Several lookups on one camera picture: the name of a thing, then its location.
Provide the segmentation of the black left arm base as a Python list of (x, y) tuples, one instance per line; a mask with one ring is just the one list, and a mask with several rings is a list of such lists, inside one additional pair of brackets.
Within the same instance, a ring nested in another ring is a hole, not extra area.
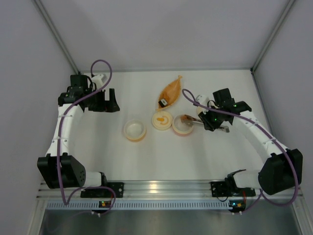
[(123, 198), (124, 182), (108, 182), (106, 186), (90, 187), (81, 191), (81, 198)]

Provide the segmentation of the fried chicken piece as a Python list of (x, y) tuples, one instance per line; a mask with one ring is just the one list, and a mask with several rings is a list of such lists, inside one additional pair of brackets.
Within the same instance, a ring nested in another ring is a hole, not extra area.
[(181, 115), (180, 120), (183, 123), (188, 123), (190, 121), (187, 115)]

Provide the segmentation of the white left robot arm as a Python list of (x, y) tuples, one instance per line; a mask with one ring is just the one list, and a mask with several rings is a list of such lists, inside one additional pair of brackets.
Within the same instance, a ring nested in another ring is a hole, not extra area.
[(81, 101), (75, 102), (93, 91), (102, 88), (107, 81), (104, 74), (92, 76), (71, 75), (70, 86), (58, 97), (58, 120), (54, 136), (46, 156), (39, 157), (37, 167), (50, 189), (59, 188), (59, 180), (64, 188), (106, 186), (103, 172), (88, 172), (74, 157), (75, 138), (81, 126), (80, 120), (85, 111), (118, 112), (120, 110), (114, 89), (109, 89), (109, 100), (105, 90)]

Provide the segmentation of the metal serving tongs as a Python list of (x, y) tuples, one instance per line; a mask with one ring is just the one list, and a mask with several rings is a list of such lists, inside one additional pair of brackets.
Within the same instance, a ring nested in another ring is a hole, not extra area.
[[(203, 125), (203, 122), (200, 119), (197, 119), (197, 118), (189, 116), (189, 115), (187, 115), (187, 116), (188, 116), (190, 121), (188, 123), (183, 123), (182, 122), (183, 124), (188, 125), (188, 126), (193, 126), (194, 124), (201, 124), (201, 125)], [(226, 132), (226, 133), (230, 132), (229, 127), (228, 126), (223, 126), (223, 125), (221, 125), (220, 127), (216, 128), (216, 130), (220, 130), (220, 131), (223, 131), (223, 132)]]

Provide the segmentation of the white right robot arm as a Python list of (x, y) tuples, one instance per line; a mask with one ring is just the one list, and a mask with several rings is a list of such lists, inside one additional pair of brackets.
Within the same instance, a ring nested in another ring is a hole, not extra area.
[(215, 131), (229, 122), (241, 133), (260, 156), (263, 166), (257, 170), (241, 169), (228, 174), (236, 188), (262, 189), (273, 195), (302, 182), (303, 155), (298, 149), (281, 144), (258, 121), (250, 106), (244, 101), (236, 102), (228, 88), (213, 93), (214, 101), (198, 95), (201, 105), (199, 118), (206, 130)]

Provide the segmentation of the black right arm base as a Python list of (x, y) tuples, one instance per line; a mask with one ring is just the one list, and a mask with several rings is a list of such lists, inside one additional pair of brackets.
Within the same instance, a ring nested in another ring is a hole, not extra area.
[(238, 188), (231, 180), (210, 182), (213, 197), (253, 197), (256, 195), (254, 189)]

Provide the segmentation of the black white sushi piece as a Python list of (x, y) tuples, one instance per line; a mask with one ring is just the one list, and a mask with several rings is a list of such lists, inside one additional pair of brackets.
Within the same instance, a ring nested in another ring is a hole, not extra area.
[(158, 105), (160, 108), (164, 108), (168, 106), (168, 102), (166, 99), (162, 98), (158, 101)]

